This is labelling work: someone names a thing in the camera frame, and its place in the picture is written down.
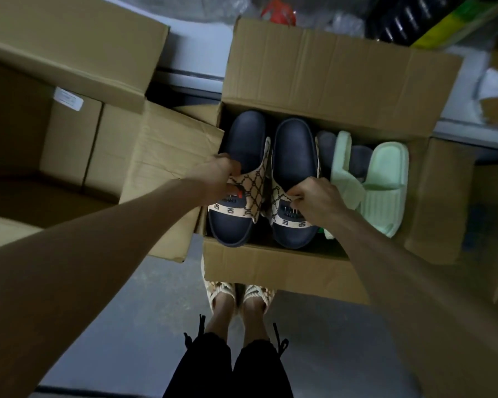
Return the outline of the person's right hand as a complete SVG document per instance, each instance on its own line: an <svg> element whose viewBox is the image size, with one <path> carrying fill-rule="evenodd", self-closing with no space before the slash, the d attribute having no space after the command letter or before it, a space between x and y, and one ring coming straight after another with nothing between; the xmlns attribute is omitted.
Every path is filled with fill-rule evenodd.
<svg viewBox="0 0 498 398"><path fill-rule="evenodd" d="M327 179L308 177L304 181L315 181L315 213L302 214L312 225L330 230L354 213L345 206L337 187Z"/></svg>

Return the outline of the person's left hand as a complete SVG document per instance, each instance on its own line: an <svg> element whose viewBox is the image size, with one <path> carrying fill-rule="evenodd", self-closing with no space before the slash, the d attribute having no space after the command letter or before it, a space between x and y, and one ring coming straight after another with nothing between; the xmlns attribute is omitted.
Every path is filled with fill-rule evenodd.
<svg viewBox="0 0 498 398"><path fill-rule="evenodd" d="M227 153L221 153L192 168L184 180L191 184L191 193L197 197L199 206L208 206L221 200L226 192L226 184L239 175L240 162Z"/></svg>

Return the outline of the person's right forearm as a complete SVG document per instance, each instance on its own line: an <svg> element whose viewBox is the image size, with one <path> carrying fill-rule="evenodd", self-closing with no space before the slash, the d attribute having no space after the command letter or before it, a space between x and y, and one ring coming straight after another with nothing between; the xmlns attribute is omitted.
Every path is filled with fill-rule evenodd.
<svg viewBox="0 0 498 398"><path fill-rule="evenodd" d="M498 398L498 310L359 214L345 209L335 220L332 232L424 398Z"/></svg>

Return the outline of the person's left forearm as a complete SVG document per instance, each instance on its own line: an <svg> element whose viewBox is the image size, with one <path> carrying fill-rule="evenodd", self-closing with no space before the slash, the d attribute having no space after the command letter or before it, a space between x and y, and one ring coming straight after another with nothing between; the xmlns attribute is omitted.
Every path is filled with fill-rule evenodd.
<svg viewBox="0 0 498 398"><path fill-rule="evenodd" d="M33 392L203 190L173 180L0 247L0 398Z"/></svg>

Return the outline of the light green slide sandal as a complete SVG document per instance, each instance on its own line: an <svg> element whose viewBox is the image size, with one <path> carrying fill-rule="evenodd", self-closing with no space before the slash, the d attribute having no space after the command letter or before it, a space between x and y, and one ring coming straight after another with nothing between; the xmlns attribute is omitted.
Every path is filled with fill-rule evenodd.
<svg viewBox="0 0 498 398"><path fill-rule="evenodd" d="M352 136L349 132L338 134L321 131L318 134L322 173L338 192L350 210L357 210L365 198L362 183L349 171L352 153Z"/></svg>
<svg viewBox="0 0 498 398"><path fill-rule="evenodd" d="M384 142L374 149L358 212L389 238L397 233L404 217L408 173L409 151L404 144Z"/></svg>

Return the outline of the grey slide sandal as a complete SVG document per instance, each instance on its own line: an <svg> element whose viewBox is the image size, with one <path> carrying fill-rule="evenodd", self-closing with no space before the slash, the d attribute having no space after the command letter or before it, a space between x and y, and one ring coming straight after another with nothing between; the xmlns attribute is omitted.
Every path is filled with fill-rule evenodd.
<svg viewBox="0 0 498 398"><path fill-rule="evenodd" d="M317 133L319 144L320 177L330 180L337 135L325 130ZM348 171L361 183L365 181L373 150L362 145L353 145Z"/></svg>

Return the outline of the beige woven worn sandal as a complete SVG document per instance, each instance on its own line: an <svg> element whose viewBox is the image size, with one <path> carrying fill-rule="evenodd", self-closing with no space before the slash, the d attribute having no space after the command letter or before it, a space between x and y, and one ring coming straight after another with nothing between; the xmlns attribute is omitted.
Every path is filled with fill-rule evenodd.
<svg viewBox="0 0 498 398"><path fill-rule="evenodd" d="M250 307L250 303L248 302L253 302L255 299L262 301L262 303L256 304L256 308L259 309L263 315L265 315L276 293L276 290L272 290L267 287L247 285L242 295L242 302L239 305L241 315L243 315L246 308Z"/></svg>
<svg viewBox="0 0 498 398"><path fill-rule="evenodd" d="M214 312L216 297L219 294L227 294L234 301L232 316L235 316L237 314L237 310L238 310L235 285L233 283L207 281L205 279L204 256L201 257L201 274L203 277L204 286L206 288L206 295L207 295L207 299L209 302L211 312L212 313Z"/></svg>

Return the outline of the person's left leg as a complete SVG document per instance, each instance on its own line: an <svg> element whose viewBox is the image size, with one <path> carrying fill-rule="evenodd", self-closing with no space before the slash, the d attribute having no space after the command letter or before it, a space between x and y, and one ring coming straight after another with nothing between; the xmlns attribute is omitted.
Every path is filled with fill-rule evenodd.
<svg viewBox="0 0 498 398"><path fill-rule="evenodd" d="M214 312L206 324L205 333L212 333L223 341L228 339L228 330L232 321L234 301L227 294L219 294L216 297Z"/></svg>

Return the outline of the person's leg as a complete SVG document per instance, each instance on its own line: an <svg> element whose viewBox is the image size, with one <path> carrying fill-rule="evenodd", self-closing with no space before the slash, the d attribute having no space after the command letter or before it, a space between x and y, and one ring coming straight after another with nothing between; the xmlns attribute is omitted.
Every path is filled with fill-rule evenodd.
<svg viewBox="0 0 498 398"><path fill-rule="evenodd" d="M242 322L245 327L243 347L254 341L269 341L270 338L264 324L266 303L259 296L250 297L241 305Z"/></svg>
<svg viewBox="0 0 498 398"><path fill-rule="evenodd" d="M206 324L205 333L212 333L223 341L228 339L228 330L232 321L234 301L227 294L219 294L216 297L214 312Z"/></svg>

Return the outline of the cardboard box holding sandals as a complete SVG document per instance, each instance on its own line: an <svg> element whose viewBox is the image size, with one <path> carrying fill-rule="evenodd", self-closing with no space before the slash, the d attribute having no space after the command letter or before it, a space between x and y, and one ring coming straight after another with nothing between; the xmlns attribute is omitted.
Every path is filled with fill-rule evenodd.
<svg viewBox="0 0 498 398"><path fill-rule="evenodd" d="M433 138L462 58L308 28L239 19L212 125L147 101L120 202L180 178L218 151L229 120L249 109L272 122L307 119L314 130L347 130L354 144L404 143L409 177L398 244L433 265L456 263L463 241L475 154ZM231 248L208 236L205 210L192 210L149 255L182 263L194 230L204 235L208 279L368 305L338 242L280 247L267 221Z"/></svg>

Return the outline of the person's right leg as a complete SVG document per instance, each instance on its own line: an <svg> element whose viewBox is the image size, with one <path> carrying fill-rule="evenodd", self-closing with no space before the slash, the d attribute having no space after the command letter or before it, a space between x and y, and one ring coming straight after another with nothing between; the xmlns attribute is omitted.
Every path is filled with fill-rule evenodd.
<svg viewBox="0 0 498 398"><path fill-rule="evenodd" d="M242 322L245 327L243 347L254 341L269 341L270 338L264 324L266 303L259 296L250 297L241 305Z"/></svg>

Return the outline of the person's black trousers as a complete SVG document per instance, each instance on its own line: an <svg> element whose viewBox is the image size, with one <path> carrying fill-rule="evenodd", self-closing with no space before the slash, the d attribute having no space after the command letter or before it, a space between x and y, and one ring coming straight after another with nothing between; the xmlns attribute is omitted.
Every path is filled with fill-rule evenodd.
<svg viewBox="0 0 498 398"><path fill-rule="evenodd" d="M277 347L269 340L255 340L242 348L232 366L227 343L205 332L206 316L199 316L199 332L185 336L182 356L162 398L294 398L281 362L289 346L273 323Z"/></svg>

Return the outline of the brown cardboard box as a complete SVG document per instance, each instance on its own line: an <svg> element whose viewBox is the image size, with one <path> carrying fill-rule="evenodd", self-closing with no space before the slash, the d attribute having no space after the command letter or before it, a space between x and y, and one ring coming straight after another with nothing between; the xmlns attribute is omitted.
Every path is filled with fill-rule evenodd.
<svg viewBox="0 0 498 398"><path fill-rule="evenodd" d="M409 146L397 240L498 309L498 151L435 138Z"/></svg>

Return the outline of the red plastic object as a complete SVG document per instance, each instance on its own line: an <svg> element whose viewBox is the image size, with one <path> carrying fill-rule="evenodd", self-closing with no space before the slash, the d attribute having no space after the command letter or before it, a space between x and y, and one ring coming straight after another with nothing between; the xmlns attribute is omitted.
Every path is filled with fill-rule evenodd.
<svg viewBox="0 0 498 398"><path fill-rule="evenodd" d="M296 26L297 16L293 7L283 0L269 0L260 12L260 18L275 24Z"/></svg>

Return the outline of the clear plastic bag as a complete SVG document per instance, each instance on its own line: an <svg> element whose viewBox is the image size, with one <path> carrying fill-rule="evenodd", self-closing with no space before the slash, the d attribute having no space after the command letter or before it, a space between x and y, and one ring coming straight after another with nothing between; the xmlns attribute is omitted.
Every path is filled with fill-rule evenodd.
<svg viewBox="0 0 498 398"><path fill-rule="evenodd" d="M233 24L239 17L261 19L269 0L201 0L205 18ZM295 27L363 38L372 0L283 0L296 12Z"/></svg>

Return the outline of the white label sticker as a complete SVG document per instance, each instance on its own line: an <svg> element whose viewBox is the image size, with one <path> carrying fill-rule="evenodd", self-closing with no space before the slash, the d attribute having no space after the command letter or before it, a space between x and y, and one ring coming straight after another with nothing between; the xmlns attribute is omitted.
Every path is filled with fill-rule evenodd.
<svg viewBox="0 0 498 398"><path fill-rule="evenodd" d="M77 112L84 104L83 98L58 86L53 93L53 100Z"/></svg>

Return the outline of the black ribbed object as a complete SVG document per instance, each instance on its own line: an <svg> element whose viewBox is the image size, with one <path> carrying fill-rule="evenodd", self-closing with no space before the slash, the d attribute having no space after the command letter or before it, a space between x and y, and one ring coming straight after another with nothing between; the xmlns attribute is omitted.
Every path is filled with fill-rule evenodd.
<svg viewBox="0 0 498 398"><path fill-rule="evenodd" d="M365 38L399 46L434 49L419 42L465 0L372 0Z"/></svg>

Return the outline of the large empty cardboard box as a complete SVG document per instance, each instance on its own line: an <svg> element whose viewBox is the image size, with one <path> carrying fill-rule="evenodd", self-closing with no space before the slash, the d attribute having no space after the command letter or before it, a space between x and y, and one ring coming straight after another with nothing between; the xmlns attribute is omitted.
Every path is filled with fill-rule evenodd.
<svg viewBox="0 0 498 398"><path fill-rule="evenodd" d="M169 27L104 0L0 0L0 247L181 178L217 109L146 100ZM84 99L79 112L56 87Z"/></svg>

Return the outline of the yellow green carton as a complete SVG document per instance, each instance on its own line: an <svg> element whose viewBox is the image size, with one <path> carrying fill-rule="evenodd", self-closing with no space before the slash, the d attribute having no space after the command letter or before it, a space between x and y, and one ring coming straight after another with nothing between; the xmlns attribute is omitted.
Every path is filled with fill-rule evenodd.
<svg viewBox="0 0 498 398"><path fill-rule="evenodd" d="M412 48L437 50L451 46L498 16L498 0L462 0L416 41Z"/></svg>

